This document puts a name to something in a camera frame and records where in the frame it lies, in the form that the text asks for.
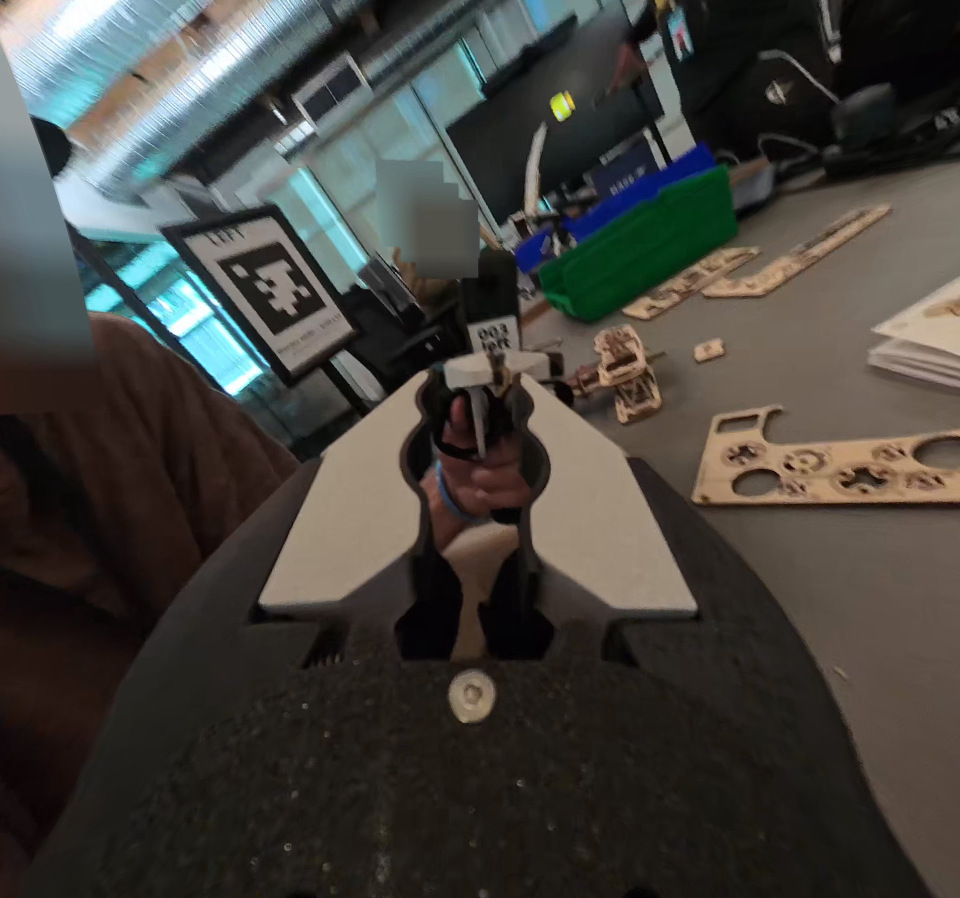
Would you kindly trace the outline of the instruction booklet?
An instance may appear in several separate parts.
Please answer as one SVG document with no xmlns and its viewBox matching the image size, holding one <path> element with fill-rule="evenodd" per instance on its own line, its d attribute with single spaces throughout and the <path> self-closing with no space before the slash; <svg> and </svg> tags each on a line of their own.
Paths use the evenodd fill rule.
<svg viewBox="0 0 960 898">
<path fill-rule="evenodd" d="M 959 297 L 937 292 L 873 328 L 882 338 L 867 353 L 870 367 L 959 389 Z"/>
</svg>

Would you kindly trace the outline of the person's left hand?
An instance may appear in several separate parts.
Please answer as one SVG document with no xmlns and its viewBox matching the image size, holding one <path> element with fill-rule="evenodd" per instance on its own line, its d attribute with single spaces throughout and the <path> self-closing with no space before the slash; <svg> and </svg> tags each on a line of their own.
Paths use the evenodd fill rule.
<svg viewBox="0 0 960 898">
<path fill-rule="evenodd" d="M 486 448 L 481 460 L 464 460 L 446 452 L 434 456 L 419 487 L 426 498 L 431 532 L 438 549 L 449 545 L 469 528 L 486 524 L 494 513 L 518 509 L 531 500 L 531 487 L 522 471 L 523 442 L 518 432 L 502 437 Z M 442 464 L 443 476 L 456 504 L 475 516 L 476 524 L 465 524 L 451 516 L 437 493 L 434 460 Z"/>
</svg>

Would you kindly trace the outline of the black partition board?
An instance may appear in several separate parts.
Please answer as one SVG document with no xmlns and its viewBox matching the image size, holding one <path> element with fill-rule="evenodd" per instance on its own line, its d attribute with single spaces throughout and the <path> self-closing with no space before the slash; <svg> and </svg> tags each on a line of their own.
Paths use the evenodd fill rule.
<svg viewBox="0 0 960 898">
<path fill-rule="evenodd" d="M 523 208 L 527 162 L 538 129 L 546 137 L 539 188 L 552 194 L 642 130 L 664 108 L 648 71 L 610 90 L 633 25 L 622 0 L 582 23 L 571 15 L 521 52 L 486 83 L 483 100 L 446 126 L 446 134 L 497 225 Z M 576 111 L 557 122 L 549 108 L 570 91 Z"/>
</svg>

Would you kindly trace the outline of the blue wristband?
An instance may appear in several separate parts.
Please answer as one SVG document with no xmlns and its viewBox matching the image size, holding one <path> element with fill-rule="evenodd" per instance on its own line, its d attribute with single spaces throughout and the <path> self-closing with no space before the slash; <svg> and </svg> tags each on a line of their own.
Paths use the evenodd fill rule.
<svg viewBox="0 0 960 898">
<path fill-rule="evenodd" d="M 438 458 L 434 460 L 434 475 L 438 497 L 446 512 L 466 525 L 476 525 L 477 519 L 475 516 L 462 509 L 450 495 L 449 487 L 444 478 L 443 464 Z"/>
</svg>

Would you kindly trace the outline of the wooden sheet with round cutouts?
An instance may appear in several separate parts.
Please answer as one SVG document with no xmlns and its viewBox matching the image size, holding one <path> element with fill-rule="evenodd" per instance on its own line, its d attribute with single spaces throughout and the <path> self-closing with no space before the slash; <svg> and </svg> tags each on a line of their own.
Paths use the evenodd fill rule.
<svg viewBox="0 0 960 898">
<path fill-rule="evenodd" d="M 906 436 L 777 444 L 766 437 L 778 405 L 716 414 L 692 502 L 702 508 L 940 507 L 959 502 L 958 468 L 932 463 L 958 429 Z"/>
</svg>

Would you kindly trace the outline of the ceiling air conditioner unit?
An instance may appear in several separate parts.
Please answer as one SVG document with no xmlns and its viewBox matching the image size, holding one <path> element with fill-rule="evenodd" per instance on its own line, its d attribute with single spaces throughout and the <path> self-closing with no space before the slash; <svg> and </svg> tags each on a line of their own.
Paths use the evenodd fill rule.
<svg viewBox="0 0 960 898">
<path fill-rule="evenodd" d="M 306 124 L 324 134 L 368 104 L 373 94 L 360 65 L 345 51 L 294 91 L 292 101 Z"/>
</svg>

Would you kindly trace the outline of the long wooden part sheet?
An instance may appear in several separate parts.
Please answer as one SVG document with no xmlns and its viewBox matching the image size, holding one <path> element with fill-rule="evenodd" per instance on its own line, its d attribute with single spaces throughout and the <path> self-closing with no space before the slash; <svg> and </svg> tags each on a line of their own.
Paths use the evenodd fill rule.
<svg viewBox="0 0 960 898">
<path fill-rule="evenodd" d="M 760 299 L 794 280 L 842 246 L 886 218 L 892 205 L 857 208 L 841 215 L 807 241 L 742 279 L 724 277 L 702 290 L 711 300 Z"/>
</svg>

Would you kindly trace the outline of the wooden pieces bottom left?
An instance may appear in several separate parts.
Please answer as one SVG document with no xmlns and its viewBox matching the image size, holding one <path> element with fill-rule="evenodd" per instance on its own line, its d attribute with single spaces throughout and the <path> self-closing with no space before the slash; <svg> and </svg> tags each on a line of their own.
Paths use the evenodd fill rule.
<svg viewBox="0 0 960 898">
<path fill-rule="evenodd" d="M 649 356 L 630 325 L 605 328 L 594 338 L 597 360 L 566 379 L 575 399 L 588 399 L 607 390 L 613 394 L 620 425 L 636 424 L 660 411 L 663 396 Z"/>
</svg>

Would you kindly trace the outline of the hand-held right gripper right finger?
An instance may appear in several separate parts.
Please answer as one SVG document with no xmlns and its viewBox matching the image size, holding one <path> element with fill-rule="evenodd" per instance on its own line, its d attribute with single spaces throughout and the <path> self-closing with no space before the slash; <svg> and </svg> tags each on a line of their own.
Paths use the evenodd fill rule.
<svg viewBox="0 0 960 898">
<path fill-rule="evenodd" d="M 552 625 L 686 620 L 697 602 L 626 453 L 529 375 L 514 383 L 543 456 L 521 532 Z"/>
</svg>

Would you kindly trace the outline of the person's brown clothing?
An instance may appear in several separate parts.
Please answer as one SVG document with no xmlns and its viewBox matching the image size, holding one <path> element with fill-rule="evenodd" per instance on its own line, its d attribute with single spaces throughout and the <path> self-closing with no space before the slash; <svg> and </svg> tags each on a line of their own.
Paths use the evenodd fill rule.
<svg viewBox="0 0 960 898">
<path fill-rule="evenodd" d="M 90 312 L 92 386 L 4 368 L 2 896 L 18 896 L 146 639 L 301 462 L 150 331 Z"/>
</svg>

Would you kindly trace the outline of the blue plastic bin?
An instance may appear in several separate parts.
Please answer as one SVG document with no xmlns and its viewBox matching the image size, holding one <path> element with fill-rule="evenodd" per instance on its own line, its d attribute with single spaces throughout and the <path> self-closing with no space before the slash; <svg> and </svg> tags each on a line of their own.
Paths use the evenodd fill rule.
<svg viewBox="0 0 960 898">
<path fill-rule="evenodd" d="M 606 225 L 626 215 L 631 209 L 652 201 L 664 189 L 699 176 L 716 167 L 712 153 L 697 144 L 666 168 L 646 175 L 636 175 L 629 184 L 611 184 L 615 193 L 599 200 L 578 217 L 564 217 L 560 224 L 577 243 L 599 232 Z M 518 269 L 534 270 L 550 253 L 551 226 L 540 229 L 517 244 L 513 255 Z"/>
</svg>

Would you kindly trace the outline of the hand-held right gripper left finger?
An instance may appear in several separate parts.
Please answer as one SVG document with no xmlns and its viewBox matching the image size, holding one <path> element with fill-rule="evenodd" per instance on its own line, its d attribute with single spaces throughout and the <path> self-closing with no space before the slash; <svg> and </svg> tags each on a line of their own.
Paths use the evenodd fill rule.
<svg viewBox="0 0 960 898">
<path fill-rule="evenodd" d="M 415 603 L 430 516 L 408 452 L 435 376 L 415 374 L 326 450 L 260 593 L 267 617 L 394 625 Z"/>
</svg>

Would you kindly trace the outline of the grey desk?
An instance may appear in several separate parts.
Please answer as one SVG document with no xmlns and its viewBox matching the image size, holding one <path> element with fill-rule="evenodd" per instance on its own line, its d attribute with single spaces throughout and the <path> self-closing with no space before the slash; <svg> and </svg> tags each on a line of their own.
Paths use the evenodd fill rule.
<svg viewBox="0 0 960 898">
<path fill-rule="evenodd" d="M 750 275 L 847 212 L 892 205 L 868 231 L 758 300 L 696 295 L 635 324 L 660 352 L 663 408 L 586 419 L 691 494 L 714 415 L 781 405 L 795 444 L 958 428 L 958 392 L 868 366 L 872 328 L 958 276 L 958 162 L 778 197 L 740 225 Z M 694 361 L 722 339 L 726 355 Z M 958 509 L 702 509 L 764 580 L 842 707 L 873 792 L 938 896 L 958 896 Z"/>
</svg>

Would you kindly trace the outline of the grey flat device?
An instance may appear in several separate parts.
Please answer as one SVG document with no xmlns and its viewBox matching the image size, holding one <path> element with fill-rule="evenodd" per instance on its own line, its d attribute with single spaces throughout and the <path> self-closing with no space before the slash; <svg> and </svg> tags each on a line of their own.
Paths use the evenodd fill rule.
<svg viewBox="0 0 960 898">
<path fill-rule="evenodd" d="M 766 157 L 758 157 L 727 170 L 731 203 L 739 217 L 765 206 L 774 196 L 777 169 Z"/>
</svg>

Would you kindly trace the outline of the green plastic bin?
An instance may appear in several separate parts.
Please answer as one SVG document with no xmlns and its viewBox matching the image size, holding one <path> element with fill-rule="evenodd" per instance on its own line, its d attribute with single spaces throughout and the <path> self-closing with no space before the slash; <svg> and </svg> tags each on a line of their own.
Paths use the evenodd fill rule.
<svg viewBox="0 0 960 898">
<path fill-rule="evenodd" d="M 720 164 L 657 196 L 538 271 L 539 290 L 566 316 L 594 323 L 622 310 L 738 234 L 729 169 Z"/>
</svg>

